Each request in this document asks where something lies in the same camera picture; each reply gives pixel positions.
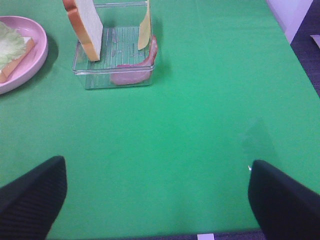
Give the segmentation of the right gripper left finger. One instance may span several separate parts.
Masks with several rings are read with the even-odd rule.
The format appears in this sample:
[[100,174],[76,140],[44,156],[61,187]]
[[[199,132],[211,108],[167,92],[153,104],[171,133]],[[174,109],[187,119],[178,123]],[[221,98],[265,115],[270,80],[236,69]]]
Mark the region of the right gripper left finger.
[[67,196],[63,156],[54,156],[0,189],[0,238],[44,240]]

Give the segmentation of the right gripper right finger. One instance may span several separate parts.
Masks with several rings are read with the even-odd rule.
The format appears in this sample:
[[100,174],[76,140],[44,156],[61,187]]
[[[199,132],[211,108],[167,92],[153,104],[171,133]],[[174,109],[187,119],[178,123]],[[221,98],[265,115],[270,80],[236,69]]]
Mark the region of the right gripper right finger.
[[252,163],[248,201],[266,239],[320,238],[320,195],[264,160]]

